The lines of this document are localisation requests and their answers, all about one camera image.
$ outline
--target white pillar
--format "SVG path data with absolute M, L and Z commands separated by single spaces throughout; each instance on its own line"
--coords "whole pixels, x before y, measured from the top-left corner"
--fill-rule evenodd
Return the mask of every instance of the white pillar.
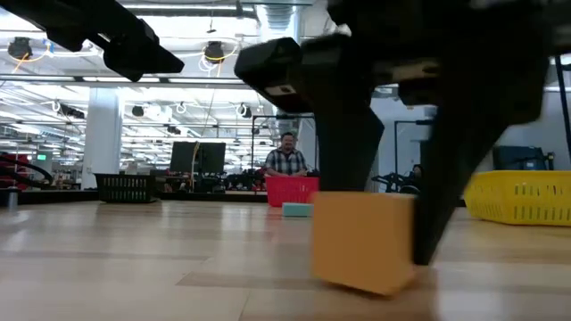
M 300 119 L 300 129 L 297 132 L 295 148 L 303 153 L 310 169 L 319 168 L 319 164 L 315 163 L 315 143 L 315 121 L 313 119 Z
M 117 90 L 91 88 L 81 188 L 95 188 L 95 173 L 119 174 L 123 102 Z

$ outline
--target black cable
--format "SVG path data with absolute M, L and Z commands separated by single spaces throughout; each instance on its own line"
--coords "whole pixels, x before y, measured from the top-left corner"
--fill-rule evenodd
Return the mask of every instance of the black cable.
M 565 91 L 565 79 L 563 78 L 563 66 L 561 56 L 555 56 L 555 70 L 559 82 L 559 94 L 561 98 L 561 109 L 563 110 L 563 124 L 565 125 L 565 138 L 567 139 L 567 151 L 571 160 L 571 125 L 569 124 L 569 107 L 567 105 L 567 93 Z
M 38 171 L 40 174 L 42 174 L 44 176 L 44 179 L 47 179 L 47 181 L 48 181 L 47 183 L 39 183 L 38 181 L 31 180 L 27 177 L 24 177 L 22 175 L 14 173 L 14 171 L 11 169 L 7 169 L 5 167 L 0 166 L 0 175 L 8 176 L 18 183 L 23 183 L 23 184 L 31 186 L 31 187 L 47 188 L 47 187 L 51 186 L 52 183 L 54 182 L 54 178 L 50 175 L 50 173 L 48 173 L 44 169 L 39 168 L 38 166 L 28 164 L 28 163 L 25 163 L 25 162 L 22 162 L 19 160 L 12 160 L 12 159 L 9 159 L 5 156 L 0 156 L 0 161 L 8 162 L 8 163 L 11 163 L 14 165 L 22 166 L 22 167 L 27 168 L 27 169 L 32 169 L 32 170 Z

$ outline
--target computer monitor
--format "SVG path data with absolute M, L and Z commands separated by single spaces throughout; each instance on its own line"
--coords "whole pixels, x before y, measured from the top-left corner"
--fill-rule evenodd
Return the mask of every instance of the computer monitor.
M 496 146 L 492 150 L 493 168 L 510 170 L 546 170 L 541 148 Z
M 176 142 L 172 145 L 170 171 L 192 171 L 192 158 L 196 143 Z M 200 143 L 194 158 L 195 173 L 221 173 L 224 171 L 226 143 Z

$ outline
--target yellow foam block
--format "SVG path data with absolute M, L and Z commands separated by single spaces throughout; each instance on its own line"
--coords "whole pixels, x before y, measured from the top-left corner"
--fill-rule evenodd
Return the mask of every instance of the yellow foam block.
M 315 277 L 386 296 L 412 280 L 412 196 L 324 192 L 313 200 Z

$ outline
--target person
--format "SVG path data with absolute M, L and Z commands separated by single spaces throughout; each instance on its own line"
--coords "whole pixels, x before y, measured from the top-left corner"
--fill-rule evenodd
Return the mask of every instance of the person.
M 281 145 L 268 154 L 265 168 L 266 174 L 273 177 L 305 176 L 307 165 L 302 152 L 295 149 L 294 134 L 282 134 Z

